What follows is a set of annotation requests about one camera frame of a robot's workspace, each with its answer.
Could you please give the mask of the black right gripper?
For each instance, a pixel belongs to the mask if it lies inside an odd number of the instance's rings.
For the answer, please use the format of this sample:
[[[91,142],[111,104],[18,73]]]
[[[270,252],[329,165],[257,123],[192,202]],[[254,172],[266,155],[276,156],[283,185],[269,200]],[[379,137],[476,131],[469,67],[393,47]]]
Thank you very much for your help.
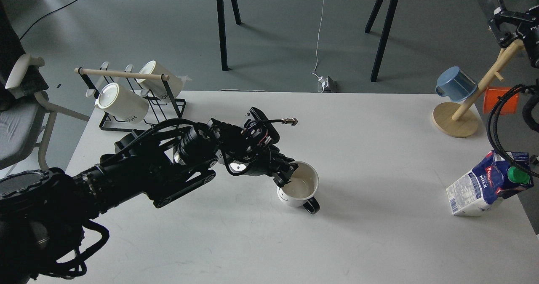
[[[489,19],[489,30],[495,37],[500,48],[508,48],[512,42],[520,38],[524,50],[533,68],[539,68],[539,10],[528,10],[526,13],[507,10],[504,0],[497,0],[499,6],[494,10],[493,18]],[[535,17],[527,22],[527,14]],[[517,27],[515,31],[501,29],[502,24]]]

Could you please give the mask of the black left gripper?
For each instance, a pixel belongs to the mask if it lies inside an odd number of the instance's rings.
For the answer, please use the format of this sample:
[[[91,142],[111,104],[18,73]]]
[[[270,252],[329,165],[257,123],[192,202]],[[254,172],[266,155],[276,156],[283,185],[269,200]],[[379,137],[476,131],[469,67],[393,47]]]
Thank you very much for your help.
[[[291,181],[299,164],[280,152],[275,145],[280,135],[273,124],[298,124],[296,118],[268,119],[264,112],[251,107],[241,125],[211,118],[211,132],[217,140],[220,163],[231,175],[268,175],[278,188]]]

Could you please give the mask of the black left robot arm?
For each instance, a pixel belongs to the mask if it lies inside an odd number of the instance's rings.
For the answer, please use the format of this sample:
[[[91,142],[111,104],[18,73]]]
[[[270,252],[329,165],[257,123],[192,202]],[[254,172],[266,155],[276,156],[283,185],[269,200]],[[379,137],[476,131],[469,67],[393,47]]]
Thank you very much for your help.
[[[267,175],[278,187],[298,163],[281,154],[273,124],[250,108],[241,126],[210,119],[175,118],[132,130],[115,152],[74,176],[60,168],[35,169],[1,180],[1,282],[25,284],[39,275],[73,279],[109,239],[96,217],[145,194],[160,208],[210,182],[221,163],[231,175]]]

